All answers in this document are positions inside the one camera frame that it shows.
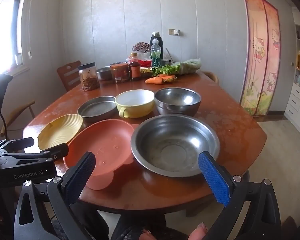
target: window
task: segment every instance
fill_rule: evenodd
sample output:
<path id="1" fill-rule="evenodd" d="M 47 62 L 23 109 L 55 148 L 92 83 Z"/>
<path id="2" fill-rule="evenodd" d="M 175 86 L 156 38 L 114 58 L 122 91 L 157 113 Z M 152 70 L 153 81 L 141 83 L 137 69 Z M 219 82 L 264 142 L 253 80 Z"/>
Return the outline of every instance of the window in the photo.
<path id="1" fill-rule="evenodd" d="M 23 0 L 0 1 L 0 73 L 22 64 L 22 7 Z"/>

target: window sill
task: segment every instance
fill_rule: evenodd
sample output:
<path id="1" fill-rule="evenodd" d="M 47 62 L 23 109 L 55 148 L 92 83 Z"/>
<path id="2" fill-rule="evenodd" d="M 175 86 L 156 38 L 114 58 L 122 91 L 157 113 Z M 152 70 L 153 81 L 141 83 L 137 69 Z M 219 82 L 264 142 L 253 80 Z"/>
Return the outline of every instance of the window sill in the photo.
<path id="1" fill-rule="evenodd" d="M 24 65 L 21 65 L 21 66 L 17 66 L 15 68 L 13 68 L 12 70 L 8 71 L 6 74 L 8 75 L 11 75 L 11 76 L 18 76 L 20 75 L 21 73 L 23 72 L 26 72 L 28 71 L 30 68 L 24 66 Z"/>

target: round metal tray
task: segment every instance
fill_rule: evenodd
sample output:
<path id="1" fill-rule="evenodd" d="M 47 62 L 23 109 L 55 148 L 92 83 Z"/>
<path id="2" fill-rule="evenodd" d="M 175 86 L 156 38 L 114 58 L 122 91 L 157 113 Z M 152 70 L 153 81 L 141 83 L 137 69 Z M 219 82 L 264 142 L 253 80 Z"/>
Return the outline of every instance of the round metal tray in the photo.
<path id="1" fill-rule="evenodd" d="M 118 112 L 114 99 L 111 96 L 90 99 L 78 108 L 78 115 L 88 123 L 108 119 Z"/>
<path id="2" fill-rule="evenodd" d="M 208 151 L 216 160 L 220 142 L 215 131 L 190 116 L 167 114 L 140 124 L 131 137 L 135 158 L 145 168 L 168 177 L 200 174 L 198 156 Z"/>

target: hello kitty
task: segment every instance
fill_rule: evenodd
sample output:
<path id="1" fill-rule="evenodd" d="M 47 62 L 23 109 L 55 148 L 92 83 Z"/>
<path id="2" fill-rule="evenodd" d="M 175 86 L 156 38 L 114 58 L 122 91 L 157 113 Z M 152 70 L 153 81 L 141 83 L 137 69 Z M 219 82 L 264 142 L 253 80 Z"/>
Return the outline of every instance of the hello kitty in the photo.
<path id="1" fill-rule="evenodd" d="M 274 90 L 274 84 L 275 84 L 276 78 L 277 78 L 277 73 L 269 72 L 269 75 L 267 78 L 267 83 L 268 83 L 267 91 L 272 92 Z"/>
<path id="2" fill-rule="evenodd" d="M 253 36 L 253 48 L 254 48 L 253 58 L 255 61 L 261 62 L 262 58 L 265 56 L 264 47 L 265 47 L 265 43 L 263 39 Z"/>
<path id="3" fill-rule="evenodd" d="M 279 49 L 279 31 L 272 29 L 273 46 L 276 50 Z"/>

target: black thermos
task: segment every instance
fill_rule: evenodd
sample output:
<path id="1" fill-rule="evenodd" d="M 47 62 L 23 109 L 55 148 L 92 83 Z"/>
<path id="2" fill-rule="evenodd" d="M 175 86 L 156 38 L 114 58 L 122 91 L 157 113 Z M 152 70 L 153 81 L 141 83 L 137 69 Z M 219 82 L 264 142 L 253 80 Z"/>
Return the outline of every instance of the black thermos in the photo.
<path id="1" fill-rule="evenodd" d="M 150 39 L 150 47 L 152 46 L 153 39 L 157 39 L 159 41 L 159 46 L 161 48 L 160 59 L 163 59 L 163 42 L 162 42 L 162 38 L 160 37 L 160 33 L 159 32 L 152 33 L 152 37 Z"/>

